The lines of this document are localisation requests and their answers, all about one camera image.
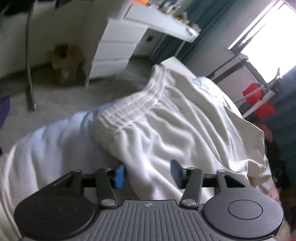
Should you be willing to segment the red bag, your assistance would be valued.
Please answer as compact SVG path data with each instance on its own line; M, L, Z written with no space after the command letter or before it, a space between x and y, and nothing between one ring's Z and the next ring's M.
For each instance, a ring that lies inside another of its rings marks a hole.
M273 90L266 90L264 86L258 83L251 83L244 91L243 96L249 105L249 109L243 114L243 118L247 118L255 114L259 119L263 120L272 114L275 114L275 108L269 101L275 96Z

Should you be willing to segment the teal curtain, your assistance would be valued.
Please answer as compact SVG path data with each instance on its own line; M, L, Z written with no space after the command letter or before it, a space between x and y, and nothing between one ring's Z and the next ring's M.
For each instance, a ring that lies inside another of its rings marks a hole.
M246 119L251 123L265 124L273 134L280 158L287 165L295 165L295 68L276 83L277 93L269 100L275 113L260 120L254 114Z
M208 34L223 20L236 1L192 1L164 29L164 36L150 56L154 63L176 57L186 64Z

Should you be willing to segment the pile of dark clothes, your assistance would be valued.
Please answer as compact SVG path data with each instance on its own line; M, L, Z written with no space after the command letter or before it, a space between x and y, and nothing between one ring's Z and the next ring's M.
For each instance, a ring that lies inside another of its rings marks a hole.
M270 165L272 179L280 196L285 218L290 226L295 226L295 183L292 183L288 178L286 164L281 158L280 149L271 130L264 124L256 124L256 126L264 133L265 154Z

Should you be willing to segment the window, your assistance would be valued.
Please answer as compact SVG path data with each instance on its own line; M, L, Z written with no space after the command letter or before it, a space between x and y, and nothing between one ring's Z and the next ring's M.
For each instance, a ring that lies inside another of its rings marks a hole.
M275 1L228 48L248 57L249 71L269 83L295 67L295 9Z

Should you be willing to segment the teal curtain left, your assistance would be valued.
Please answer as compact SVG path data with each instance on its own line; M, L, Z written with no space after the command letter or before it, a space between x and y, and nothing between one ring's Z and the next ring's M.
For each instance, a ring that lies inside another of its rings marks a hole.
M236 1L192 1L164 29L164 36L150 56L154 63L176 57L186 64L208 34L223 20Z

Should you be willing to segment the white dressing table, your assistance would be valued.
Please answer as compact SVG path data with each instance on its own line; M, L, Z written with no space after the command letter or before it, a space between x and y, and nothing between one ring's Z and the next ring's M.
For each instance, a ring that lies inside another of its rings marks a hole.
M145 32L164 33L173 23L171 18L133 1L93 1L79 41L85 85L124 71Z

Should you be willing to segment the pink pastel bed quilt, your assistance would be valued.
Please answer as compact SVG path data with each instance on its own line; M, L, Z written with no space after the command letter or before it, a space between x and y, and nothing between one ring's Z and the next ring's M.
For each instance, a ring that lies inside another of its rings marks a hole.
M1 158L1 240L275 240L283 210L268 195L273 180L254 187L226 170L203 172L198 208L182 208L140 199L125 167L118 207L100 207L95 171L124 163L92 124L114 104L41 128Z

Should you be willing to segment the teal curtain right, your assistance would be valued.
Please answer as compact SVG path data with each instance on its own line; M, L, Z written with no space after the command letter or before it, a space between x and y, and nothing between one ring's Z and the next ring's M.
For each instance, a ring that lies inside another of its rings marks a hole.
M295 68L276 83L277 93L269 100L275 113L260 120L254 114L246 119L251 123L265 124L273 134L280 158L287 165L295 165Z

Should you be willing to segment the garment steamer stand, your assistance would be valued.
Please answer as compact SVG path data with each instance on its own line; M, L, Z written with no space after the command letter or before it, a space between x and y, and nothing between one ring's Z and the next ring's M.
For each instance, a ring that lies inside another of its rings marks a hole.
M256 83L251 84L249 87L253 91L234 101L234 103L247 101L249 104L250 108L242 114L242 117L247 118L254 113L259 119L264 119L275 114L275 108L268 101L277 93L276 84L281 79L280 68L278 68L276 76L269 83L260 87Z

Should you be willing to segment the white track pants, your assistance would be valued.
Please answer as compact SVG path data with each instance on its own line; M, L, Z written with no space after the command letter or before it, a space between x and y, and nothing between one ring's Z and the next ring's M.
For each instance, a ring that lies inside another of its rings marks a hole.
M173 159L205 173L229 171L254 187L271 180L263 131L204 77L155 65L142 91L104 110L92 126L103 147L124 163L140 199L181 198L171 176Z

